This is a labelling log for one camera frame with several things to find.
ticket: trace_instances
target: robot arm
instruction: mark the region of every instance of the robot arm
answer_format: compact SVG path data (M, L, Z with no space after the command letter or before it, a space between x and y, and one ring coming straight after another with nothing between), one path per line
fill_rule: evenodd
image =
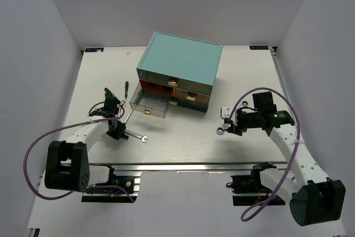
M246 113L247 102L229 119L229 107L221 108L224 124L217 134L224 132L242 136L250 128L261 128L277 145L287 162L290 161L296 140L296 127L287 111L277 111L271 92L253 94L254 112ZM277 195L290 206L292 216L301 225L322 223L340 218L345 187L340 180L332 180L313 159L304 143L299 142L291 170L295 181L287 178ZM251 181L256 190L274 190L283 173L271 163L255 165Z
M89 121L111 118L118 114L120 101L105 88L104 106L89 114ZM112 170L89 165L88 151L104 134L118 140L128 139L126 126L119 120L106 120L82 126L64 141L48 147L44 183L48 189L84 192L89 185L109 182Z

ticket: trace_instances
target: black label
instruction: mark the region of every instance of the black label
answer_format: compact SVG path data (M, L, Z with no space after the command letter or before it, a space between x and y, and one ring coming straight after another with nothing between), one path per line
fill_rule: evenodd
M103 47L86 48L85 52L104 52Z
M249 46L250 50L268 50L268 46Z

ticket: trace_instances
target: white tabletop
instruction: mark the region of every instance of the white tabletop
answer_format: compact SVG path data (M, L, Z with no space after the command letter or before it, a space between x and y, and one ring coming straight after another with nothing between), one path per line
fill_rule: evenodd
M138 84L136 66L145 47L104 48L84 53L65 125L87 120L89 108L104 100L104 88L124 99L129 81L128 100ZM251 51L248 46L224 46L207 113L170 105L165 119L133 112L127 123L132 132L147 135L139 139L114 140L102 137L90 150L92 163L222 163L284 161L282 154L260 129L248 130L242 137L216 134L223 123L221 106L233 106L246 91L256 87L281 91L270 51ZM246 98L252 106L252 96ZM279 110L286 104L274 97ZM130 111L127 104L126 115ZM61 139L76 129L67 130Z

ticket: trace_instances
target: white panel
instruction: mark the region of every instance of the white panel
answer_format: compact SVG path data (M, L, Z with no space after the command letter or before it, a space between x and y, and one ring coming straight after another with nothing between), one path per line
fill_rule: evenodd
M0 7L0 235L22 236L34 198L23 157L36 137L62 124L80 53L52 0L0 0ZM34 184L50 138L29 159Z
M304 0L279 47L279 65L307 147L346 186L342 221L355 236L355 0Z
M154 31L278 45L302 0L54 0L85 46L146 46Z

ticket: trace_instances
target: metal rod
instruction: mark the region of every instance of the metal rod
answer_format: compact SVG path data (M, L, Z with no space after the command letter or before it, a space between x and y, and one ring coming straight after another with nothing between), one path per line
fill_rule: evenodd
M133 109L131 109L131 111L129 112L129 114L128 114L126 120L124 120L124 123L125 123L125 124L126 124L127 121L129 120L129 117L131 117L132 112L133 112Z

